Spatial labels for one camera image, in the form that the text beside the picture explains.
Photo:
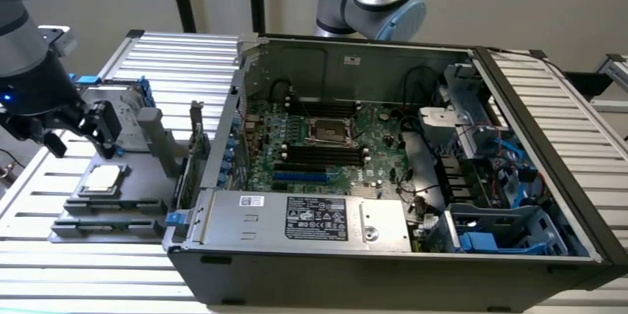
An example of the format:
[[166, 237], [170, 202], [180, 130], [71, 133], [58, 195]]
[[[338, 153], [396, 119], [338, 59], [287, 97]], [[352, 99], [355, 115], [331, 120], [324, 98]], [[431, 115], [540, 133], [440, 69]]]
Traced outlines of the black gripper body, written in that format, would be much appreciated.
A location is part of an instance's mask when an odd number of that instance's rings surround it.
[[2, 126], [19, 141], [42, 142], [47, 130], [68, 129], [100, 142], [94, 108], [56, 57], [46, 57], [35, 68], [2, 78]]

